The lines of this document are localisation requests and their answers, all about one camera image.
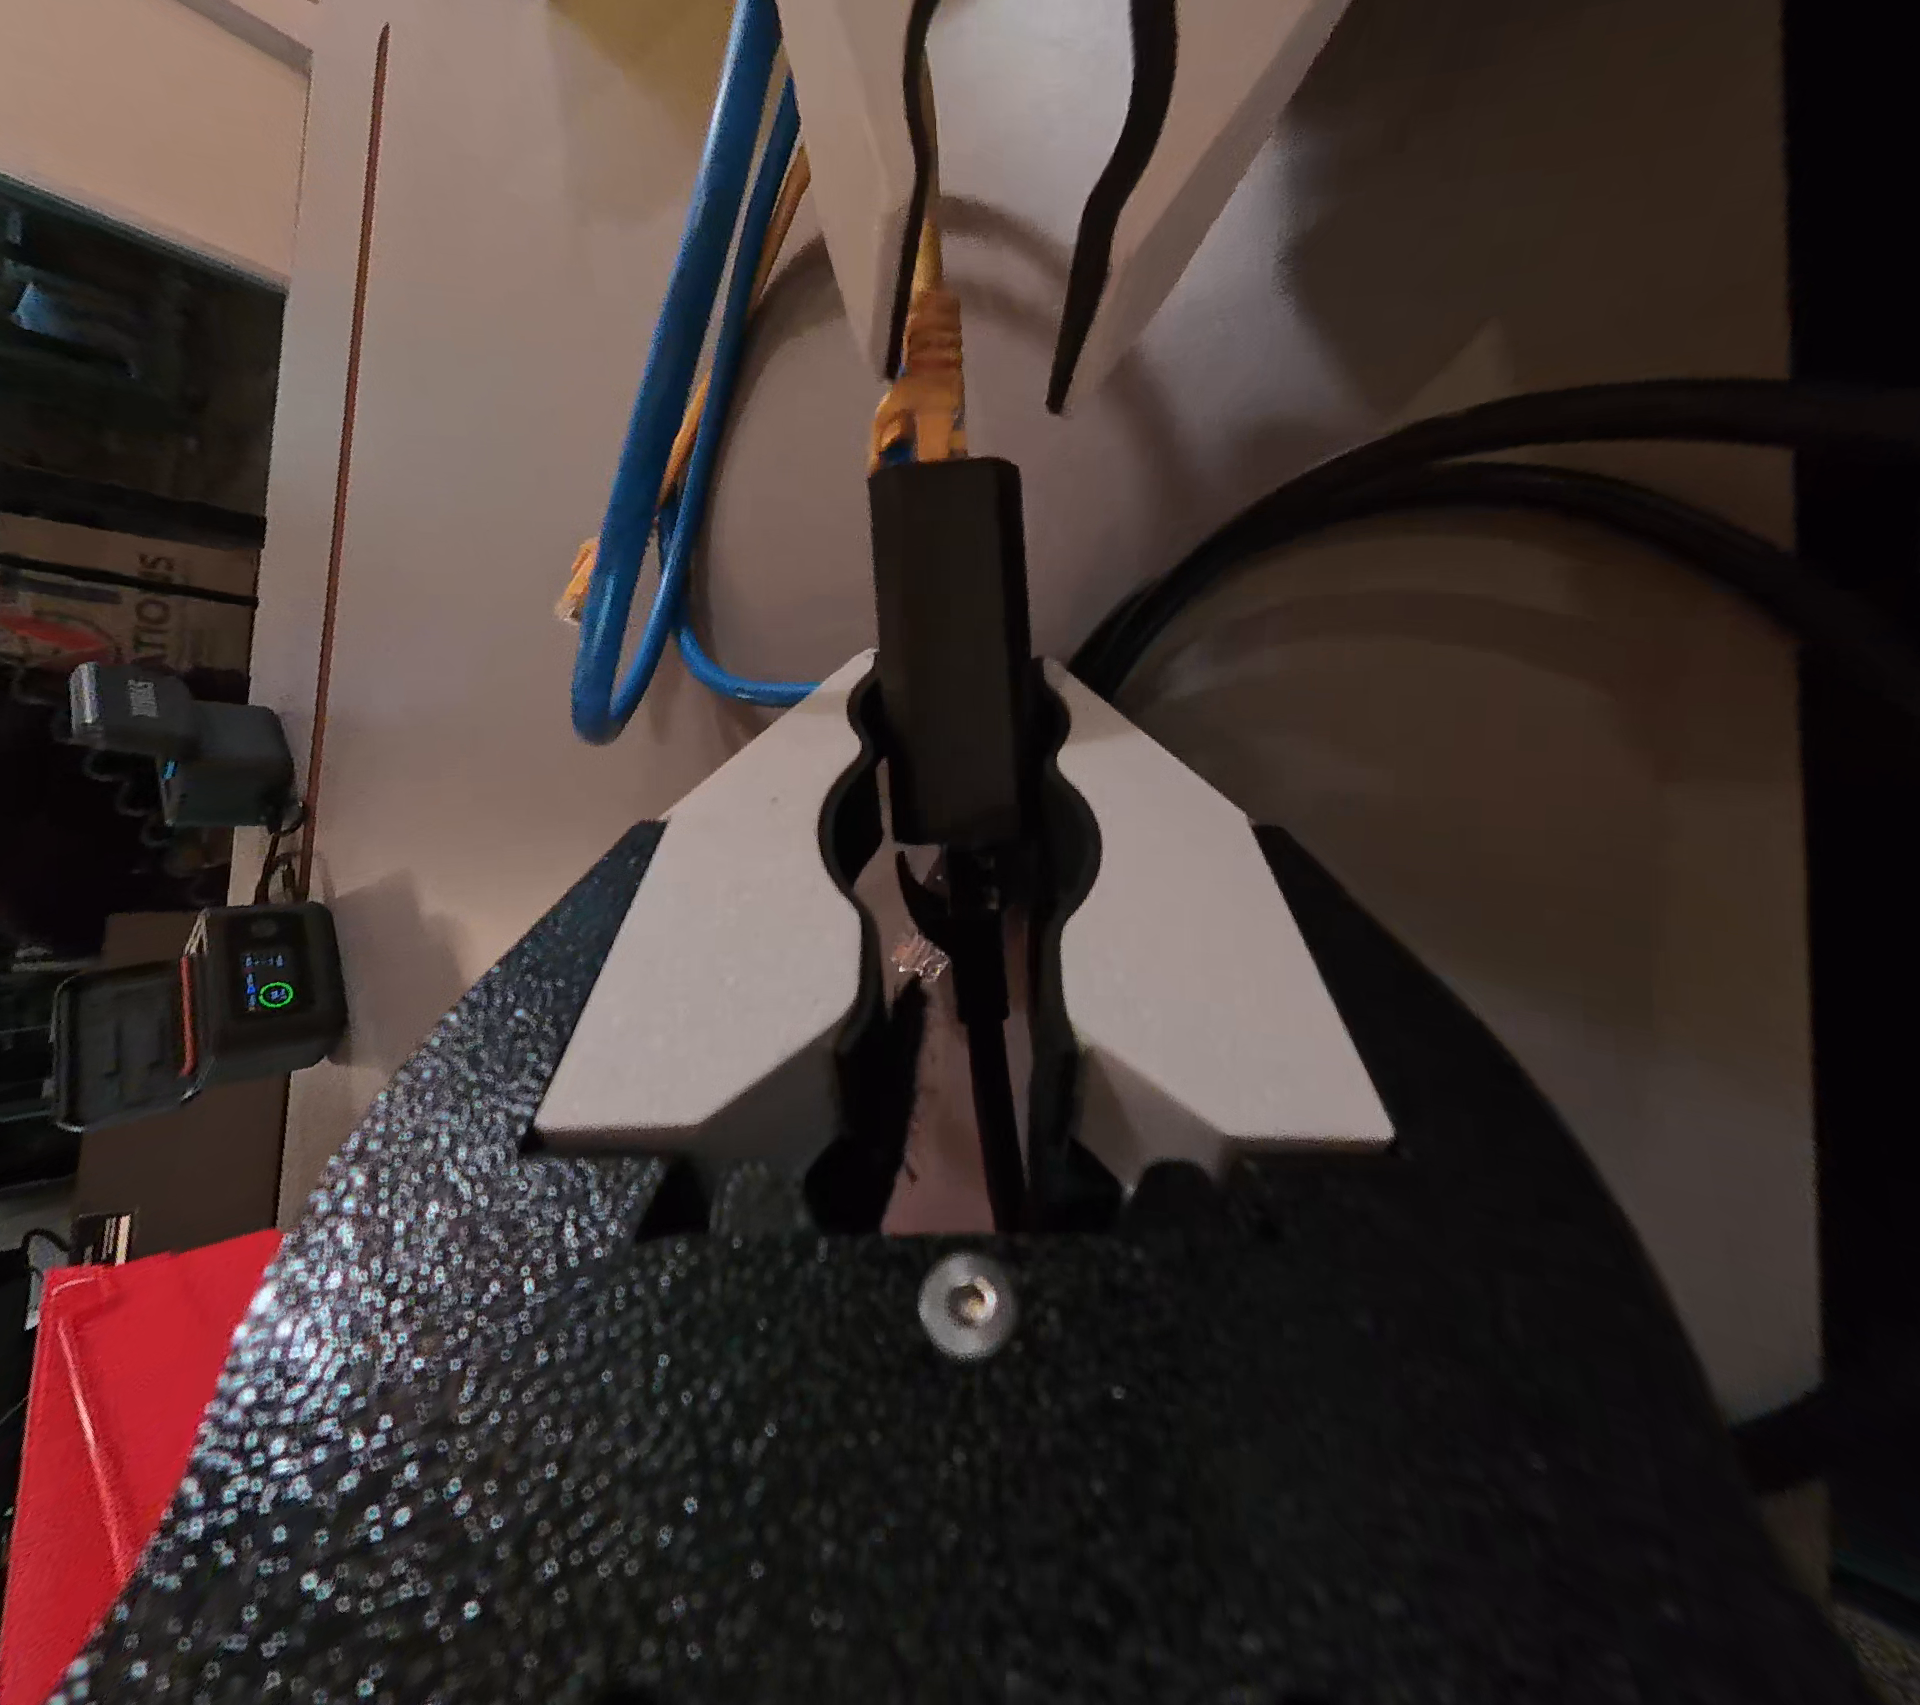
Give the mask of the black ethernet adapter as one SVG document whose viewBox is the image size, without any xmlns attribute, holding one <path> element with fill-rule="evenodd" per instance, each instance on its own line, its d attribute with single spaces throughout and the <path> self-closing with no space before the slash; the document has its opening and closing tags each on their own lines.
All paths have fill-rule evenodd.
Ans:
<svg viewBox="0 0 1920 1705">
<path fill-rule="evenodd" d="M 968 853 L 1015 845 L 1038 757 L 1019 465 L 887 464 L 869 504 L 894 838 Z"/>
</svg>

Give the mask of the dark cardboard box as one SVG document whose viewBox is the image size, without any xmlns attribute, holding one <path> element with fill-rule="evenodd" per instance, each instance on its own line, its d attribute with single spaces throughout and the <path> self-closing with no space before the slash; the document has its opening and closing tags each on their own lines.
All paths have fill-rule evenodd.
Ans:
<svg viewBox="0 0 1920 1705">
<path fill-rule="evenodd" d="M 247 680 L 258 553 L 2 515 L 2 658 L 66 669 L 152 661 L 181 676 Z"/>
</svg>

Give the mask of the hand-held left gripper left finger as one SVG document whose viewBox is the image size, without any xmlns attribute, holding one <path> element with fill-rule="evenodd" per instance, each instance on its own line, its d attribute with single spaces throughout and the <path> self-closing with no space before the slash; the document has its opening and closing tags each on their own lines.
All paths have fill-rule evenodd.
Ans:
<svg viewBox="0 0 1920 1705">
<path fill-rule="evenodd" d="M 885 1208 L 917 1068 L 860 880 L 892 850 L 876 654 L 856 651 L 658 827 L 533 1121 L 555 1157 L 794 1175 Z"/>
</svg>

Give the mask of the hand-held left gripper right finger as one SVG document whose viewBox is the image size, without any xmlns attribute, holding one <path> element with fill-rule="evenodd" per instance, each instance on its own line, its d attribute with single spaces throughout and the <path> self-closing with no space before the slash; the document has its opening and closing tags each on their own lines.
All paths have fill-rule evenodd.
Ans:
<svg viewBox="0 0 1920 1705">
<path fill-rule="evenodd" d="M 1396 1129 L 1249 815 L 1047 661 L 1056 764 L 1095 871 L 1060 936 L 1077 1054 L 1068 1139 L 1140 1187 L 1286 1150 L 1376 1155 Z"/>
</svg>

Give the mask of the red plastic bin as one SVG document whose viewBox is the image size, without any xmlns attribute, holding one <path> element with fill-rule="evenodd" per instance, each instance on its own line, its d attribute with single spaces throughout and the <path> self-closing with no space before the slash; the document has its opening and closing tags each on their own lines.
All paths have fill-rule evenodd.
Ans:
<svg viewBox="0 0 1920 1705">
<path fill-rule="evenodd" d="M 41 1702 L 181 1489 L 278 1231 L 48 1274 L 25 1409 L 2 1699 Z"/>
</svg>

